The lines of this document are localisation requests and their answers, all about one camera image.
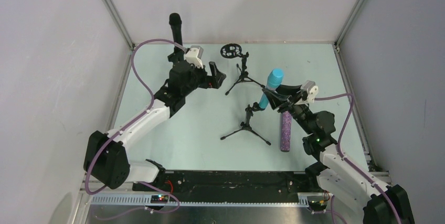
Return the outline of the teal blue microphone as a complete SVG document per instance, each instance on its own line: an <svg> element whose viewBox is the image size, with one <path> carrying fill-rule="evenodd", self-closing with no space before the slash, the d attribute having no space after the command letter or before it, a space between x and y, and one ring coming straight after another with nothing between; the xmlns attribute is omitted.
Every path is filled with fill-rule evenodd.
<svg viewBox="0 0 445 224"><path fill-rule="evenodd" d="M282 69L280 68L273 69L267 77L266 89L275 90L282 83L283 78L284 78L284 72ZM263 93L258 103L259 109L265 110L268 104L269 101L266 95Z"/></svg>

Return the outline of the tripod stand with double clamp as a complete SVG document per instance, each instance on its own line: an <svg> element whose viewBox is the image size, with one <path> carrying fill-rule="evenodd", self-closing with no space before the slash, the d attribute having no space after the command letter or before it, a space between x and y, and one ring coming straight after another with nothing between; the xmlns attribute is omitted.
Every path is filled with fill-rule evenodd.
<svg viewBox="0 0 445 224"><path fill-rule="evenodd" d="M255 136L259 137L261 140L263 140L267 145L271 146L271 142L269 142L268 140L266 140L264 137L262 137L261 135L259 135L256 131L253 130L252 126L250 125L250 121L251 118L253 117L253 114L255 112L258 111L263 111L264 109L262 109L259 106L258 102L254 102L252 105L248 105L245 108L245 112L246 112L246 116L245 116L245 120L243 122L240 123L240 129L233 131L232 133L229 133L225 136L222 136L220 138L220 140L225 140L226 138L240 132L240 131L248 131L251 132L252 134L254 134Z"/></svg>

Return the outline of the black microphone orange end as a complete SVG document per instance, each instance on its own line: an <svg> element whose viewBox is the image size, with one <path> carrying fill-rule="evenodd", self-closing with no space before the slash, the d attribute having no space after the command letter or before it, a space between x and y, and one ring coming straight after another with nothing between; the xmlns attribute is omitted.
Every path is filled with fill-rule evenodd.
<svg viewBox="0 0 445 224"><path fill-rule="evenodd" d="M173 41L182 45L182 20L178 13L171 13L169 15L169 25L172 30Z"/></svg>

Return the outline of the round base clip mic stand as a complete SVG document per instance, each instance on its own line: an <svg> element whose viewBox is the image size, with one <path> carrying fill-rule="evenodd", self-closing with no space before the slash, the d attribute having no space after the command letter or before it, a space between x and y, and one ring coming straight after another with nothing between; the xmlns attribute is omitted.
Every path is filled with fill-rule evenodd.
<svg viewBox="0 0 445 224"><path fill-rule="evenodd" d="M184 51L178 47L174 47L174 51L167 56L168 62L171 62L172 64L179 63L181 61L184 61Z"/></svg>

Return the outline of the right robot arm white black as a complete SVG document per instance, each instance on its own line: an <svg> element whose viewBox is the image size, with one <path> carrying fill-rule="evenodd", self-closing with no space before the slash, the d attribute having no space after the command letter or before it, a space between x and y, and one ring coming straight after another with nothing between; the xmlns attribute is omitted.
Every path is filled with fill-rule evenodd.
<svg viewBox="0 0 445 224"><path fill-rule="evenodd" d="M317 185L346 205L362 223L415 223L407 192L400 185L389 185L360 168L332 137L335 116L328 111L312 112L309 103L317 100L314 82L264 88L273 110L288 112L305 131L303 147L317 162L306 171Z"/></svg>

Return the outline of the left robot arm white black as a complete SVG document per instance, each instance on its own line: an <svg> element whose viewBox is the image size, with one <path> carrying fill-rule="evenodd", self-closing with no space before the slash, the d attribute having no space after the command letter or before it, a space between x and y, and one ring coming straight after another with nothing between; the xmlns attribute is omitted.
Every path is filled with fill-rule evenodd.
<svg viewBox="0 0 445 224"><path fill-rule="evenodd" d="M178 112L185 105L185 98L194 90L220 88L226 75L213 61L209 62L209 67L210 75L204 67L187 61L173 64L168 79L155 93L152 105L117 128L106 133L93 132L83 164L87 176L93 176L110 189L119 188L125 182L155 181L163 167L149 159L129 161L127 151L149 131Z"/></svg>

